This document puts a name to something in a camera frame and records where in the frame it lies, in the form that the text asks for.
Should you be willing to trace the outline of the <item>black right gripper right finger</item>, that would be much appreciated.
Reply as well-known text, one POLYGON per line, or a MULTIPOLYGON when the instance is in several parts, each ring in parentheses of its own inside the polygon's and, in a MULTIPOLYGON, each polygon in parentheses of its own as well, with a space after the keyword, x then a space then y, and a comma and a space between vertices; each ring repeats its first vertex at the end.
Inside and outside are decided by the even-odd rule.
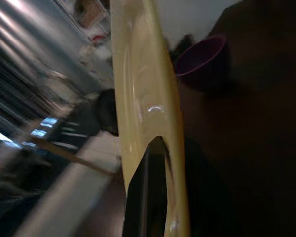
POLYGON ((185 173, 191 235, 232 236, 232 209, 226 185, 208 162, 200 145, 185 138, 185 173))

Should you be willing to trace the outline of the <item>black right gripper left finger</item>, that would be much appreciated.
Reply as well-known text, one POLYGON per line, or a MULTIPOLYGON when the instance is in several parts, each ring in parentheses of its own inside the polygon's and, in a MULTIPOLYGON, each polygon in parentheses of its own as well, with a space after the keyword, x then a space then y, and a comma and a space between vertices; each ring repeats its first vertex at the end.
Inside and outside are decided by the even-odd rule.
POLYGON ((122 232, 124 237, 164 236, 167 213, 166 157, 166 145, 157 136, 146 147, 128 186, 122 232))

